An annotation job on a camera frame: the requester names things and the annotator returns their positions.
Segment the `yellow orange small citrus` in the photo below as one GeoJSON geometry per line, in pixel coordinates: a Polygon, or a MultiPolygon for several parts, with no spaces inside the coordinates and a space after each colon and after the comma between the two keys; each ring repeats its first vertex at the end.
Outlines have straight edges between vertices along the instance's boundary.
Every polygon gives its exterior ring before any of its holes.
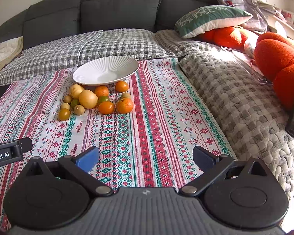
{"type": "Polygon", "coordinates": [[[69,109],[60,109],[60,111],[58,113],[58,119],[60,121],[66,121],[69,119],[70,114],[71,114],[71,112],[69,109]]]}

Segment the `large yellow grapefruit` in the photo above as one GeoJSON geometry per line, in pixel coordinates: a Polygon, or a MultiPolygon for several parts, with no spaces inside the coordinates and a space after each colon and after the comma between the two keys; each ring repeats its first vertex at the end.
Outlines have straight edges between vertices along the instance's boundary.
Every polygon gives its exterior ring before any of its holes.
{"type": "Polygon", "coordinates": [[[94,92],[86,89],[79,94],[78,101],[85,109],[93,109],[97,105],[98,97],[94,92]]]}

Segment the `orange mandarin back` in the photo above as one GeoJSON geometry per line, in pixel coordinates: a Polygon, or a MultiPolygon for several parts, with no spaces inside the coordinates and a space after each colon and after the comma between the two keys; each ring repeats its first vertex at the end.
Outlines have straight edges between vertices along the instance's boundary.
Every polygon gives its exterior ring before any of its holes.
{"type": "Polygon", "coordinates": [[[128,91],[128,89],[129,89],[129,86],[128,86],[127,82],[125,82],[125,81],[118,81],[115,84],[115,90],[117,92],[123,93],[123,92],[128,91]]]}

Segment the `small tan fruit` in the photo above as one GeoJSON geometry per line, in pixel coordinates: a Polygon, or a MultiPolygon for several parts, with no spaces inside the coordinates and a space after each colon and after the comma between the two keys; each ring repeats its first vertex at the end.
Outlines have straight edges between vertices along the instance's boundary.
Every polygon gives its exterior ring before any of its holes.
{"type": "Polygon", "coordinates": [[[132,97],[131,97],[131,95],[128,92],[124,92],[124,93],[122,93],[122,95],[120,96],[120,98],[121,99],[124,99],[124,98],[131,99],[132,97]]]}
{"type": "Polygon", "coordinates": [[[60,109],[61,109],[61,110],[62,110],[62,109],[70,110],[71,107],[70,107],[70,104],[64,102],[64,103],[61,104],[60,109]]]}

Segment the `grey backpack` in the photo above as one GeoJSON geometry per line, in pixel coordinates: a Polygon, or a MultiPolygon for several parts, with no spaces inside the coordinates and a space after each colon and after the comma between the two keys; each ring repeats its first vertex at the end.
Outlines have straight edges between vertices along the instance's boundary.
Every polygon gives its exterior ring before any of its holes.
{"type": "Polygon", "coordinates": [[[252,14],[252,18],[241,24],[243,28],[250,31],[267,32],[267,19],[252,0],[218,0],[218,2],[221,5],[236,7],[252,14]]]}

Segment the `mandarin with stem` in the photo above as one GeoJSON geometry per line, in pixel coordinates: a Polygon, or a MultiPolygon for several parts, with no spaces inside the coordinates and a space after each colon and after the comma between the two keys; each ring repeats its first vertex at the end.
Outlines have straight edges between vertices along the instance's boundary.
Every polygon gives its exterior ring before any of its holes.
{"type": "Polygon", "coordinates": [[[116,109],[120,114],[127,114],[133,110],[134,104],[130,98],[122,98],[116,103],[116,109]]]}

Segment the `grey checkered quilt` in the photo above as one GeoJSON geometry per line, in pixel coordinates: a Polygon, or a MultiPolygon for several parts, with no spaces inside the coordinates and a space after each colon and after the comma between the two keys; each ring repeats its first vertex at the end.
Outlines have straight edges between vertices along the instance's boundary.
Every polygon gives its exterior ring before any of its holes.
{"type": "Polygon", "coordinates": [[[97,146],[93,174],[113,188],[179,186],[199,169],[191,148],[239,160],[260,157],[288,197],[294,194],[294,138],[288,114],[271,85],[258,83],[234,55],[217,46],[181,39],[172,30],[152,33],[95,31],[44,43],[0,71],[0,142],[21,137],[46,161],[97,146]],[[102,116],[97,110],[58,120],[78,67],[96,58],[139,61],[126,81],[134,109],[102,116]]]}

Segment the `green small citrus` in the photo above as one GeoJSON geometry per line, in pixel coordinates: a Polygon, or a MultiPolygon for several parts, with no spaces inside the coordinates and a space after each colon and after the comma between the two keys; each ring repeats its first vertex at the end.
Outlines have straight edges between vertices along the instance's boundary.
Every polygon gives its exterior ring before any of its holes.
{"type": "Polygon", "coordinates": [[[70,103],[70,106],[71,106],[72,109],[74,109],[75,106],[76,106],[76,105],[79,105],[79,104],[80,104],[80,103],[79,103],[78,99],[73,99],[73,100],[71,101],[71,103],[70,103]]]}

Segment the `small brown longan fruit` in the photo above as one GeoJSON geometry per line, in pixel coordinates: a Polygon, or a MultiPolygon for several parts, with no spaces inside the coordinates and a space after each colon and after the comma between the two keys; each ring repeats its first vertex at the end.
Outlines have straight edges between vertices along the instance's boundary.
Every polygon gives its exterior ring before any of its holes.
{"type": "Polygon", "coordinates": [[[70,103],[72,102],[72,97],[70,96],[70,95],[66,95],[65,97],[64,97],[64,102],[65,103],[68,103],[69,105],[70,105],[70,103]]]}

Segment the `white ribbed plate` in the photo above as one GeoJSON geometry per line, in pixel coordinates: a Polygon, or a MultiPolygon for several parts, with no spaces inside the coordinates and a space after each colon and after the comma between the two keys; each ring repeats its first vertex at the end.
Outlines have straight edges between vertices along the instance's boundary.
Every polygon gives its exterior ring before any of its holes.
{"type": "Polygon", "coordinates": [[[73,80],[82,85],[108,85],[133,75],[139,66],[137,60],[127,56],[98,58],[80,66],[73,73],[73,80]]]}

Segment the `green lime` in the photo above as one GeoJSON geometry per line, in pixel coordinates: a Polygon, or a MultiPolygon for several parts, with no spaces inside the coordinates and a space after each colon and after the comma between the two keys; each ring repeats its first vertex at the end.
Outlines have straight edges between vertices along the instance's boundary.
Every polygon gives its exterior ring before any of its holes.
{"type": "Polygon", "coordinates": [[[103,103],[103,102],[107,102],[107,101],[110,101],[108,96],[100,96],[98,98],[98,104],[103,103]]]}

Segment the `patterned red green tablecloth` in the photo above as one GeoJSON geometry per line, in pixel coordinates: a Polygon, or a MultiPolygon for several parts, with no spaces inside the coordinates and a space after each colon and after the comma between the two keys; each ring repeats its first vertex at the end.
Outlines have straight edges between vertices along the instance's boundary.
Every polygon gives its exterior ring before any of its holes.
{"type": "Polygon", "coordinates": [[[33,156],[56,161],[89,147],[100,151],[91,175],[112,189],[118,187],[181,187],[202,172],[192,152],[201,146],[215,155],[234,156],[209,109],[175,58],[140,61],[126,81],[134,104],[125,115],[102,115],[98,109],[58,112],[75,69],[16,81],[0,87],[0,143],[29,137],[31,152],[22,161],[0,167],[0,227],[9,221],[3,200],[18,174],[33,156]]]}

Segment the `small tan fruit back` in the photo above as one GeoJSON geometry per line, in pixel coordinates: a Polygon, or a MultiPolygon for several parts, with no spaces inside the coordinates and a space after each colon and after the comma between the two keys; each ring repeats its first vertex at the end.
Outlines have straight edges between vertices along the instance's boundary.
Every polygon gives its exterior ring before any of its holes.
{"type": "Polygon", "coordinates": [[[121,99],[124,99],[124,98],[131,99],[132,97],[131,97],[131,95],[128,92],[124,92],[124,93],[122,93],[122,95],[120,96],[120,98],[121,99]]]}

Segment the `green white snowflake pillow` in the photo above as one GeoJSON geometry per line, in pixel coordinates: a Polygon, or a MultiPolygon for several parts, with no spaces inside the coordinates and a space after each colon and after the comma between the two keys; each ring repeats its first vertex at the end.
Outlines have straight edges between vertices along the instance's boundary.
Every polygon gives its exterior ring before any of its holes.
{"type": "Polygon", "coordinates": [[[235,27],[247,22],[252,14],[226,5],[209,5],[183,15],[174,29],[183,39],[193,38],[213,29],[235,27]]]}

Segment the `dark grey sofa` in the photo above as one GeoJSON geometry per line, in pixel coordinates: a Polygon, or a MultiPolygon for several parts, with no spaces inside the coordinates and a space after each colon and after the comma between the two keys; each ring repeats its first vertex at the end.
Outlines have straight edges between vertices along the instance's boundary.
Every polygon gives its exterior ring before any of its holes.
{"type": "Polygon", "coordinates": [[[217,0],[43,0],[0,26],[0,43],[22,36],[24,49],[68,36],[121,28],[173,29],[188,12],[217,0]]]}

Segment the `orange mandarin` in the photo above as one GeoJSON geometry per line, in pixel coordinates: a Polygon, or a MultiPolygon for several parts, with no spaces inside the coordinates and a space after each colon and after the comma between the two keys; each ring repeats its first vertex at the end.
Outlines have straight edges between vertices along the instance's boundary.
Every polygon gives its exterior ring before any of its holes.
{"type": "Polygon", "coordinates": [[[105,85],[97,86],[94,93],[98,98],[109,96],[109,89],[105,85]]]}
{"type": "Polygon", "coordinates": [[[100,103],[98,109],[102,115],[109,115],[114,111],[114,104],[111,101],[104,101],[100,103]]]}
{"type": "Polygon", "coordinates": [[[129,89],[129,86],[128,86],[127,82],[125,82],[125,81],[118,81],[115,84],[115,90],[117,92],[123,93],[123,92],[128,91],[128,89],[129,89]]]}

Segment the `orange fuzzy pumpkin cushion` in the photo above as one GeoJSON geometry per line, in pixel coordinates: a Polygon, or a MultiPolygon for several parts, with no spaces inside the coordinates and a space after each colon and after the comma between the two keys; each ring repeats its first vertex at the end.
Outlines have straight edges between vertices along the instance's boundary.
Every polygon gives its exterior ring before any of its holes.
{"type": "Polygon", "coordinates": [[[243,50],[244,43],[248,39],[258,36],[241,27],[226,27],[206,31],[195,37],[196,40],[212,43],[217,46],[227,47],[236,50],[243,50]]]}

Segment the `white blanket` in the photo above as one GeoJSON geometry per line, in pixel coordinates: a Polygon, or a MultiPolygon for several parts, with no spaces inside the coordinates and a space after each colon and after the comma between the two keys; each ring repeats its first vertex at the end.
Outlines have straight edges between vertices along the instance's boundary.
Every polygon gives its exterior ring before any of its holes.
{"type": "Polygon", "coordinates": [[[0,43],[0,71],[23,50],[23,36],[0,43]]]}

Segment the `yellow pear fruit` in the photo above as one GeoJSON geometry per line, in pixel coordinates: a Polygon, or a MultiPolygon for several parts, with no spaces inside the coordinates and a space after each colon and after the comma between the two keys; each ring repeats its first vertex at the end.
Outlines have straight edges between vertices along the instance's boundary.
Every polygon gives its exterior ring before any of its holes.
{"type": "Polygon", "coordinates": [[[78,96],[80,95],[81,92],[83,92],[85,90],[85,88],[83,88],[81,85],[79,84],[73,84],[70,88],[69,88],[69,95],[73,98],[73,99],[78,99],[78,96]]]}

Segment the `brown round fruit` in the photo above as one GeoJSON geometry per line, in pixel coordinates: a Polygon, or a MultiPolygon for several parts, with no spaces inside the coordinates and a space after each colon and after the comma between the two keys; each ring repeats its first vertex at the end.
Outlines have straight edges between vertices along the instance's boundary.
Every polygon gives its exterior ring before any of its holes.
{"type": "Polygon", "coordinates": [[[85,108],[82,105],[76,105],[74,107],[74,113],[76,115],[80,116],[85,113],[85,108]]]}

